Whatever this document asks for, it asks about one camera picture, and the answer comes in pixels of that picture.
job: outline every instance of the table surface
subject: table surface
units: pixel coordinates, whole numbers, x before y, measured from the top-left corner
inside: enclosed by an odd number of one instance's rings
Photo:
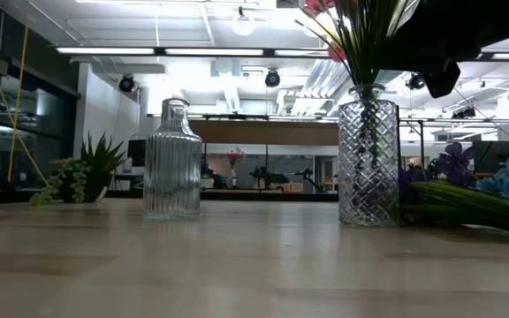
[[[509,235],[354,228],[336,203],[0,206],[0,317],[509,317]]]

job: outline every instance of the textured glass vase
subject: textured glass vase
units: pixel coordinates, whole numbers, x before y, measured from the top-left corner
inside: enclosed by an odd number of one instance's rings
[[[379,85],[351,88],[339,107],[339,221],[360,226],[399,224],[398,123]]]
[[[144,216],[173,220],[200,214],[201,138],[187,122],[188,102],[163,101],[160,128],[148,137]]]

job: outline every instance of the ribbed glass bottle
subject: ribbed glass bottle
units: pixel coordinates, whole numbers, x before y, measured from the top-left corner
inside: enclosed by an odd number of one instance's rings
[[[148,137],[144,217],[173,220],[200,214],[201,138],[187,121],[187,101],[163,101],[160,128]]]

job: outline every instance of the ceiling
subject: ceiling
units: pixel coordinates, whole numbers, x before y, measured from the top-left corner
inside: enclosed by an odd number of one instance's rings
[[[293,20],[300,16],[297,9],[276,9],[276,0],[259,2],[257,10],[245,9],[253,21],[238,21],[237,4],[233,5],[148,5],[148,4],[86,4],[76,0],[30,0],[30,25],[52,43],[59,46],[183,46],[183,47],[243,47],[243,48],[321,48],[315,37],[309,36]],[[27,2],[23,0],[0,0],[0,6],[18,20],[25,20]],[[249,35],[239,35],[245,28],[253,27]],[[509,41],[492,45],[490,49],[509,51]],[[112,57],[99,60],[100,65],[162,64],[166,69],[165,81],[170,82],[173,94],[188,99],[191,104],[213,105],[225,100],[230,85],[236,89],[240,100],[267,100],[276,102],[280,91],[332,85],[335,65],[321,65],[326,70],[321,83],[309,83],[312,74],[320,67],[309,59],[263,59],[241,58],[244,65],[261,66],[264,73],[239,72],[232,81],[213,77],[213,58],[196,57]],[[277,68],[281,85],[266,88],[263,81],[269,68]],[[406,93],[400,72],[384,72],[381,83],[388,85],[387,99],[393,100],[407,114],[429,110],[430,115],[441,115],[464,97],[472,97],[482,109],[492,110],[496,96],[509,88],[509,63],[462,63],[461,78],[457,91],[439,99],[430,97],[427,89]],[[111,77],[121,74],[109,72]],[[335,94],[328,98],[334,102],[324,103],[330,112],[336,103],[346,100],[348,85],[345,81],[335,83]]]

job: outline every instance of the pink flower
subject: pink flower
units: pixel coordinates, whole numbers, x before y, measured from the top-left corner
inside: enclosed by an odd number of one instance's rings
[[[310,16],[315,17],[319,13],[325,12],[327,9],[334,7],[335,1],[336,0],[307,0],[306,5],[304,6],[304,11]]]
[[[329,47],[327,49],[327,53],[331,58],[333,58],[333,61],[335,62],[340,63],[346,60],[345,50],[337,44],[333,44],[332,47]]]

